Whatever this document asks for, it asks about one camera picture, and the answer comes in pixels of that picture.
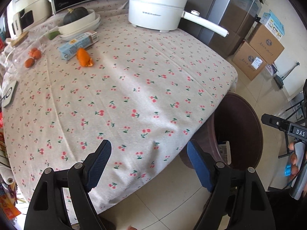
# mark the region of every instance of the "screw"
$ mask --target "screw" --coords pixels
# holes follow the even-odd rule
[[[45,174],[49,174],[50,172],[51,172],[51,168],[47,168],[47,169],[45,169]]]
[[[248,172],[254,173],[254,172],[255,172],[255,169],[254,169],[253,167],[248,167]]]
[[[222,162],[217,162],[216,166],[222,169],[223,167],[225,167],[225,164]]]
[[[82,163],[76,163],[75,165],[74,165],[74,167],[76,168],[76,169],[79,169],[79,168],[81,168],[82,167]]]

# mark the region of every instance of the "pot handle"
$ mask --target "pot handle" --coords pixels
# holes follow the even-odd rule
[[[186,20],[189,20],[189,21],[192,21],[192,22],[195,22],[205,28],[208,28],[210,30],[212,30],[213,32],[223,36],[223,37],[226,37],[229,35],[229,32],[220,27],[219,25],[216,25],[215,23],[211,22],[211,21],[208,21],[202,17],[199,16],[199,13],[197,11],[194,11],[192,10],[192,13],[189,13],[187,11],[183,11],[183,14],[182,14],[182,18],[186,19]]]

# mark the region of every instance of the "dark green pumpkin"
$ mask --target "dark green pumpkin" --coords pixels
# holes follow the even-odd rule
[[[63,25],[77,21],[88,15],[88,10],[84,7],[69,8],[68,13],[64,16]]]

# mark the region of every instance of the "white bowl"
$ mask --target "white bowl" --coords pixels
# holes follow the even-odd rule
[[[59,32],[61,34],[70,34],[73,31],[76,31],[76,30],[88,25],[89,23],[91,23],[94,20],[95,20],[95,11],[93,9],[88,9],[88,15],[87,16],[85,16],[85,17],[83,17],[79,20],[76,20],[72,23],[66,24],[66,25],[63,25],[63,23],[60,23],[58,25]]]
[[[76,34],[74,34],[74,35],[72,35],[72,36],[69,36],[69,37],[66,37],[66,38],[63,38],[63,37],[61,37],[61,38],[62,38],[62,40],[64,40],[64,41],[71,41],[71,40],[73,40],[74,38],[76,38],[78,35],[80,35],[80,34],[82,34],[82,33],[85,33],[85,32],[87,32],[87,31],[89,31],[89,30],[96,30],[96,29],[99,27],[99,25],[100,25],[100,20],[99,20],[99,22],[98,22],[97,24],[91,26],[90,28],[86,29],[86,30],[83,31],[83,32],[76,33]]]
[[[91,23],[89,23],[88,25],[85,25],[84,27],[82,28],[79,28],[78,30],[75,30],[69,34],[63,34],[63,35],[60,35],[61,38],[67,38],[67,37],[70,37],[72,35],[75,35],[75,34],[81,34],[81,33],[84,33],[88,30],[88,28],[96,25],[98,22],[100,21],[100,15],[99,14],[95,14],[95,20],[92,21]]]

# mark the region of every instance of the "paper towel roll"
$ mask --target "paper towel roll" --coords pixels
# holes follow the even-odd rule
[[[14,178],[14,175],[11,169],[0,167],[0,174],[4,182],[8,185],[12,184],[15,181],[15,178]]]

